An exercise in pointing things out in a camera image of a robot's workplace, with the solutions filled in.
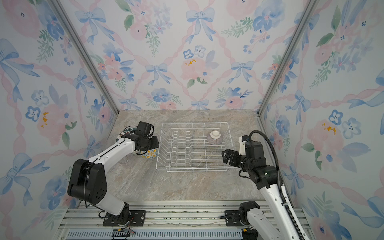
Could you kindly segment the blue yellow patterned bowl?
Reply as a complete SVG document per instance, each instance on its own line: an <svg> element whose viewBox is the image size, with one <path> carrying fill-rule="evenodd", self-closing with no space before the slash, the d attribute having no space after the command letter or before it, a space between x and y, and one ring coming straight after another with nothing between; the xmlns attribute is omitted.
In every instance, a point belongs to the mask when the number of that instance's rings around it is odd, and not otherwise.
<svg viewBox="0 0 384 240"><path fill-rule="evenodd" d="M155 159L158 156L158 149L147 151L142 157L144 159Z"/></svg>

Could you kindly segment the white plate dark underside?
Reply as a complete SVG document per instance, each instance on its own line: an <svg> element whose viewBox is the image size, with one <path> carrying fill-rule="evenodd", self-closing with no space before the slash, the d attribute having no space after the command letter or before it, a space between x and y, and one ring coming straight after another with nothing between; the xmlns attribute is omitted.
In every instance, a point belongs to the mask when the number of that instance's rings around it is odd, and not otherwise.
<svg viewBox="0 0 384 240"><path fill-rule="evenodd" d="M116 138L116 142L121 139L123 137L123 135L125 135L126 133L130 133L134 130L137 129L137 126L128 126L128 127L125 127L117 136Z"/></svg>

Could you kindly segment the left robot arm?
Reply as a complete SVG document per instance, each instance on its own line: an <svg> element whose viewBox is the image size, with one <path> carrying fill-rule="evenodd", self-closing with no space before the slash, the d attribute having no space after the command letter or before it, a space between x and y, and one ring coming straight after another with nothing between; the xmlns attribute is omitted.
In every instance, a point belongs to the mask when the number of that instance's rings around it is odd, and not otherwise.
<svg viewBox="0 0 384 240"><path fill-rule="evenodd" d="M144 155L159 147L154 126L139 122L125 128L118 140L105 151L87 160L75 161L68 186L68 195L105 212L105 218L117 226L134 220L128 203L108 192L107 173L121 159L136 153Z"/></svg>

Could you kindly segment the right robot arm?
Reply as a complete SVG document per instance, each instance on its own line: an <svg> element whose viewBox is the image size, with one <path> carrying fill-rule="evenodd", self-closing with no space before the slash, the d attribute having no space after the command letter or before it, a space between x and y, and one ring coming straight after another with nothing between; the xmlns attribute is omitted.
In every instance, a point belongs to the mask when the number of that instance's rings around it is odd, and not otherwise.
<svg viewBox="0 0 384 240"><path fill-rule="evenodd" d="M238 214L231 215L230 218L256 230L263 240L309 239L294 212L277 167L267 164L260 142L243 141L239 151L224 150L222 158L225 164L240 168L241 173L248 174L248 178L255 183L268 203L277 226L267 219L255 201L240 204Z"/></svg>

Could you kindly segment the clear faceted glass front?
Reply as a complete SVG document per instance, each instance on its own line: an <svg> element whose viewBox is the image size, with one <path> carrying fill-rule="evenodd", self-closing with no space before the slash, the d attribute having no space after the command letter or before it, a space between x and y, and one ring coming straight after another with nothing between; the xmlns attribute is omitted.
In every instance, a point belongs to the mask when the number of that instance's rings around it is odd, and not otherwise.
<svg viewBox="0 0 384 240"><path fill-rule="evenodd" d="M125 164L128 164L131 160L132 160L132 159L131 159L130 156L126 156L126 157L124 157L123 159L121 159L121 160L119 161L119 164L121 164L121 165L125 165Z"/></svg>

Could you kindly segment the purple striped bowl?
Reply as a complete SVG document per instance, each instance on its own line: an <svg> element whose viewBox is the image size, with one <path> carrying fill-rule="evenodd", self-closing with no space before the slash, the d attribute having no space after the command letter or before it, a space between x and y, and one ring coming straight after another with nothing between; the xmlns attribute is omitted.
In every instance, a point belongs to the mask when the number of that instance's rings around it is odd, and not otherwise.
<svg viewBox="0 0 384 240"><path fill-rule="evenodd" d="M207 135L207 142L210 145L218 146L222 143L222 141L223 141L223 136L221 132L218 130L213 130Z"/></svg>

